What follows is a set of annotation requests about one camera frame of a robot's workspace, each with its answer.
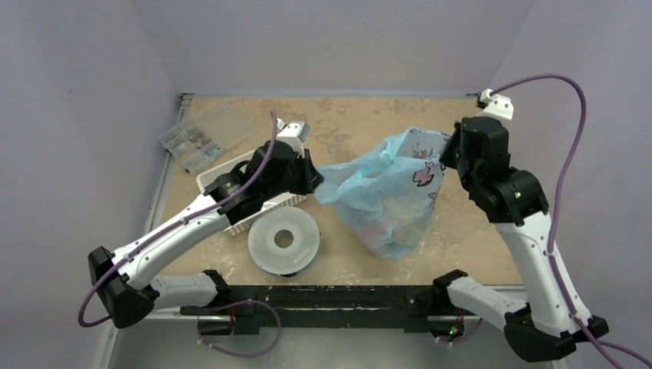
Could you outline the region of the light blue plastic bag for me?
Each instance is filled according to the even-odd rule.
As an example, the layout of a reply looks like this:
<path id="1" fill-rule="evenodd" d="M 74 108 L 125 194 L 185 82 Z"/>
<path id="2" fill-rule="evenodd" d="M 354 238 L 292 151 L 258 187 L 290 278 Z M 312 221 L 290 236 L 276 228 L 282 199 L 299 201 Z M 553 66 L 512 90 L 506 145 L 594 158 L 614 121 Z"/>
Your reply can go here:
<path id="1" fill-rule="evenodd" d="M 409 128 L 368 153 L 318 169 L 315 190 L 361 243 L 380 258 L 399 259 L 423 240 L 445 176 L 441 154 L 450 135 Z"/>

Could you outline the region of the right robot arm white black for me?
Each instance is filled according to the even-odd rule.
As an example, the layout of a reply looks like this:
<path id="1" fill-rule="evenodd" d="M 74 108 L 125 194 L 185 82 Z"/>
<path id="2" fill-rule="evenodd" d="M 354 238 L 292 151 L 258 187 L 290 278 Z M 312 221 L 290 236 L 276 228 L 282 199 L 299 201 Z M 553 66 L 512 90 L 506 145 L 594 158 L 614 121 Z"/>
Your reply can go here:
<path id="1" fill-rule="evenodd" d="M 514 353 L 528 363 L 559 361 L 577 344 L 609 331 L 576 295 L 557 246 L 538 179 L 510 165 L 509 133 L 495 118 L 455 123 L 441 163 L 457 171 L 469 198 L 503 238 L 527 299 L 519 300 L 454 270 L 433 281 L 431 301 L 443 313 L 464 309 L 502 330 Z"/>

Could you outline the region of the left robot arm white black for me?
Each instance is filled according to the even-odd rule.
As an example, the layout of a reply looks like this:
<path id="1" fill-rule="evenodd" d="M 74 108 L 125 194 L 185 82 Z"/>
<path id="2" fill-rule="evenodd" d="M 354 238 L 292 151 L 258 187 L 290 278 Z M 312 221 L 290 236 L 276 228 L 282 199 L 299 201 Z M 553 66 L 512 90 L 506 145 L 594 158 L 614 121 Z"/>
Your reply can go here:
<path id="1" fill-rule="evenodd" d="M 113 251 L 90 252 L 90 295 L 99 297 L 117 328 L 162 308 L 196 306 L 220 314 L 229 293 L 217 271 L 174 278 L 161 277 L 161 271 L 204 239 L 257 214 L 266 201 L 312 194 L 323 180 L 308 149 L 267 141 L 249 159 L 215 175 L 190 205 L 149 234 Z"/>

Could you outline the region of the white perforated plastic basket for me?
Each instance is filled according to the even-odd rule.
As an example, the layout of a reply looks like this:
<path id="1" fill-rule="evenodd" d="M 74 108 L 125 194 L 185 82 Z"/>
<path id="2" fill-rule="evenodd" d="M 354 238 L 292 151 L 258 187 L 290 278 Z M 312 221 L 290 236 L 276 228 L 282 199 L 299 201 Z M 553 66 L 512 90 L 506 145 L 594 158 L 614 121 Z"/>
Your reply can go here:
<path id="1" fill-rule="evenodd" d="M 314 169 L 305 150 L 282 143 L 257 148 L 198 176 L 200 194 L 212 198 L 232 234 L 266 211 L 295 205 L 314 192 Z"/>

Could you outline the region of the clear plastic screw organizer box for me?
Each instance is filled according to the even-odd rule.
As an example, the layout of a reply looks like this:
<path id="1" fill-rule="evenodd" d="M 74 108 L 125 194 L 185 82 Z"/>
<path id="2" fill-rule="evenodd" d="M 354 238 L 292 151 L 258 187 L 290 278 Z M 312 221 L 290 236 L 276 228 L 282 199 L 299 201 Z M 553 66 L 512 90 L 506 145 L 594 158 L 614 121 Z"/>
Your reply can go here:
<path id="1" fill-rule="evenodd" d="M 161 146 L 189 174 L 197 174 L 257 128 L 228 103 L 188 116 L 159 136 Z"/>

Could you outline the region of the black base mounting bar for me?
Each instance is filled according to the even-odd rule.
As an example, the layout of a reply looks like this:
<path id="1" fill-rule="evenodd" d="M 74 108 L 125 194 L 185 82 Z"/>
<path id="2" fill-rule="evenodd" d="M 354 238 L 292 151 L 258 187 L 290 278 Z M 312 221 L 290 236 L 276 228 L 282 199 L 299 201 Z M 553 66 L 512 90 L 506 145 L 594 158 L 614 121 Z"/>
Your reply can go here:
<path id="1" fill-rule="evenodd" d="M 258 334 L 263 327 L 401 329 L 460 337 L 464 312 L 431 285 L 234 285 L 208 307 L 183 306 L 204 335 Z"/>

